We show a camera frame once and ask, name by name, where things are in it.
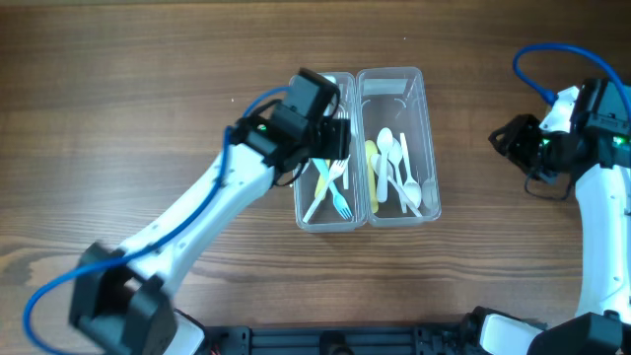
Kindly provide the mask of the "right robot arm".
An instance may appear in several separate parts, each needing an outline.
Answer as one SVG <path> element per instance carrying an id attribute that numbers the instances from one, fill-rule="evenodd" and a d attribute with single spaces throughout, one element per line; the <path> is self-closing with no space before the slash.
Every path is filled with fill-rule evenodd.
<path id="1" fill-rule="evenodd" d="M 520 114 L 489 141 L 527 178 L 569 176 L 583 232 L 576 315 L 549 329 L 477 307 L 460 324 L 459 346 L 489 354 L 627 354 L 630 351 L 629 96 L 607 79 L 559 93 L 543 120 Z"/>

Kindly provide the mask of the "yellow plastic spoon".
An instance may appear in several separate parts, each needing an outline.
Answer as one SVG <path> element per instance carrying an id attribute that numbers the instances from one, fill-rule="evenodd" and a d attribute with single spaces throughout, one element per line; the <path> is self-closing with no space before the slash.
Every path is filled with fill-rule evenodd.
<path id="1" fill-rule="evenodd" d="M 371 211 L 376 214 L 379 211 L 379 202 L 377 200 L 377 184 L 375 179 L 375 171 L 371 163 L 371 157 L 378 152 L 377 145 L 372 140 L 365 141 L 365 153 L 367 161 L 368 190 L 371 204 Z"/>

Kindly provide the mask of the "yellow plastic fork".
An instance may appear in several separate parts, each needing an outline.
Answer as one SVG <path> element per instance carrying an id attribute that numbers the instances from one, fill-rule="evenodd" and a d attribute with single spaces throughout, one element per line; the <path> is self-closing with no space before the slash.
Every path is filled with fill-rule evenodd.
<path id="1" fill-rule="evenodd" d="M 330 166 L 330 160 L 324 160 L 324 162 L 325 162 L 327 167 Z M 320 173 L 319 177 L 318 177 L 318 180 L 317 180 L 317 183 L 316 183 L 316 187 L 315 187 L 315 197 L 317 197 L 319 195 L 319 193 L 322 190 L 323 185 L 324 185 L 326 180 L 327 180 L 327 177 L 324 177 L 322 175 L 322 173 Z"/>

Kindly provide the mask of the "clear white thin fork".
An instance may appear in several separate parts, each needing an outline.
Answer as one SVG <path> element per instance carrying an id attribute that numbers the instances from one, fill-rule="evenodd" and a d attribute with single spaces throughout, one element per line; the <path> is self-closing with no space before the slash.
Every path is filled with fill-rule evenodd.
<path id="1" fill-rule="evenodd" d="M 303 217 L 304 223 L 308 223 L 311 220 L 320 203 L 324 200 L 326 193 L 330 190 L 330 187 L 334 185 L 334 181 L 337 178 L 341 177 L 346 171 L 349 160 L 334 160 L 329 167 L 325 165 L 324 159 L 313 159 L 313 163 L 320 174 L 325 178 L 325 183 L 322 189 L 319 191 L 317 197 L 312 202 L 309 210 Z"/>

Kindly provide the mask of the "white spoon bowl down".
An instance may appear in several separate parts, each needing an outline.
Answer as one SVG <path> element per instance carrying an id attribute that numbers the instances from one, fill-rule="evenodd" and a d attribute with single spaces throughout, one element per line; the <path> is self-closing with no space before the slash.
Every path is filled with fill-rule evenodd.
<path id="1" fill-rule="evenodd" d="M 401 146 L 401 151 L 402 151 L 403 163 L 404 163 L 405 172 L 406 172 L 406 179 L 403 185 L 403 190 L 405 191 L 407 197 L 413 203 L 413 205 L 416 208 L 418 208 L 422 201 L 421 186 L 416 181 L 416 179 L 412 176 L 410 157 L 409 157 L 409 151 L 408 151 L 405 134 L 401 132 L 399 138 L 400 138 L 400 146 Z"/>

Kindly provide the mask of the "light blue plastic fork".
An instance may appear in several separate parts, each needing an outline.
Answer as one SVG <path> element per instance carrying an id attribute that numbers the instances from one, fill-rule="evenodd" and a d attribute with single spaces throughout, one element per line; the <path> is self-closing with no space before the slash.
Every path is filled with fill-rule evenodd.
<path id="1" fill-rule="evenodd" d="M 330 191 L 333 196 L 333 205 L 338 214 L 345 220 L 351 219 L 353 217 L 351 209 L 344 196 L 338 191 L 335 183 L 330 187 Z"/>

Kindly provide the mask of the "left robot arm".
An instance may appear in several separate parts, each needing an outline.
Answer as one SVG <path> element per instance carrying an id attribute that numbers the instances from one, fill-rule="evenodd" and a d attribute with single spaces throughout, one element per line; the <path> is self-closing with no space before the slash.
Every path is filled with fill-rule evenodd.
<path id="1" fill-rule="evenodd" d="M 150 226 L 76 268 L 70 324 L 107 354 L 208 354 L 204 326 L 172 299 L 197 258 L 280 175 L 310 158 L 346 158 L 350 122 L 244 116 L 220 155 Z"/>

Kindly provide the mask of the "white spoon large bowl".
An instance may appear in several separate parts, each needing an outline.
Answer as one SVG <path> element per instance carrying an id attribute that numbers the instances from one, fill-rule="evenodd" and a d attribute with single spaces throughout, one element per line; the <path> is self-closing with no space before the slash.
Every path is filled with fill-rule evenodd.
<path id="1" fill-rule="evenodd" d="M 393 136 L 389 128 L 384 127 L 377 138 L 377 146 L 381 154 L 381 164 L 378 182 L 378 197 L 384 199 L 387 195 L 387 154 L 393 145 Z"/>

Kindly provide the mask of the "white spoon long handle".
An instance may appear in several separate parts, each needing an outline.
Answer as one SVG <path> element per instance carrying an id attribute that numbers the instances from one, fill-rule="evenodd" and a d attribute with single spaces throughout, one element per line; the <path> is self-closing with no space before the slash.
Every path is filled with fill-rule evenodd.
<path id="1" fill-rule="evenodd" d="M 393 138 L 392 146 L 388 153 L 388 160 L 392 163 L 394 168 L 394 177 L 400 187 L 403 187 L 403 181 L 400 173 L 400 163 L 402 161 L 402 149 L 400 143 Z"/>

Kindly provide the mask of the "thick white spoon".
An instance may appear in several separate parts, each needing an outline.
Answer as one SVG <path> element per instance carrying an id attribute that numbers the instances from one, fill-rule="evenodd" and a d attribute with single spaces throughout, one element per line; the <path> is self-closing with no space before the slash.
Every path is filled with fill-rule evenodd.
<path id="1" fill-rule="evenodd" d="M 381 161 L 382 156 L 380 154 L 373 154 L 370 158 L 372 168 L 377 172 L 377 175 L 380 176 L 381 171 Z M 386 163 L 386 173 L 387 173 L 387 181 L 392 184 L 394 189 L 396 190 L 399 201 L 402 202 L 416 217 L 421 217 L 419 209 L 415 206 L 415 204 L 408 198 L 407 194 L 404 192 L 403 187 L 400 183 L 398 183 L 394 178 L 393 167 L 390 163 Z"/>

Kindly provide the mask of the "white fork long handle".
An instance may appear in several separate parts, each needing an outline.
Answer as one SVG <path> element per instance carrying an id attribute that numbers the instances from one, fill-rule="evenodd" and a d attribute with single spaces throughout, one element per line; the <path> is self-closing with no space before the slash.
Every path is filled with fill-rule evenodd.
<path id="1" fill-rule="evenodd" d="M 343 107 L 341 109 L 341 111 L 338 114 L 338 118 L 339 119 L 345 119 L 345 120 L 349 120 L 350 119 L 350 114 L 349 112 Z M 342 184 L 343 184 L 343 188 L 345 190 L 347 190 L 349 188 L 349 170 L 346 169 L 342 175 Z"/>

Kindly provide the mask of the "white fork tines down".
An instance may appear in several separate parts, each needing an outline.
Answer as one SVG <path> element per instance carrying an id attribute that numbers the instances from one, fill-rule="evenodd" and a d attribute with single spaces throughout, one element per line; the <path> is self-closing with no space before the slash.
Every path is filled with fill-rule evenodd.
<path id="1" fill-rule="evenodd" d="M 303 168 L 301 169 L 301 174 L 304 174 L 305 171 L 309 168 L 309 165 L 311 164 L 311 159 L 307 160 L 307 162 L 304 164 Z"/>

